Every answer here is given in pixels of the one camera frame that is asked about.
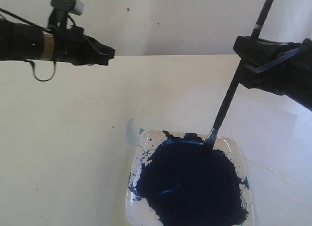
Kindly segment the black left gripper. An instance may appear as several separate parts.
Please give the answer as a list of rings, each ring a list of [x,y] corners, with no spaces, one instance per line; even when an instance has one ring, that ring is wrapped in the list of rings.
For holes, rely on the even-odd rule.
[[[108,65],[115,57],[115,49],[86,36],[83,29],[60,30],[50,28],[54,37],[52,62],[66,62],[72,65]]]

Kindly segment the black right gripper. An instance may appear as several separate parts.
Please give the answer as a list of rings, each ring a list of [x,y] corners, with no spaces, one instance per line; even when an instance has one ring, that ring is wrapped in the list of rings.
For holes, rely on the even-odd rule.
[[[237,70],[238,82],[245,88],[286,95],[308,110],[312,109],[311,39],[296,43],[238,36],[233,50],[243,60]],[[289,58],[281,64],[260,72],[252,70],[252,66],[263,66],[283,55]]]

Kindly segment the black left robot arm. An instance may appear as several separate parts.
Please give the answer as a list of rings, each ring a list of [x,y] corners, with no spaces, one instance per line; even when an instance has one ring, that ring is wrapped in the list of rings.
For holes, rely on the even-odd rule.
[[[27,24],[0,22],[0,59],[2,61],[42,60],[73,65],[108,65],[115,49],[86,36],[84,29],[72,26],[52,33]]]

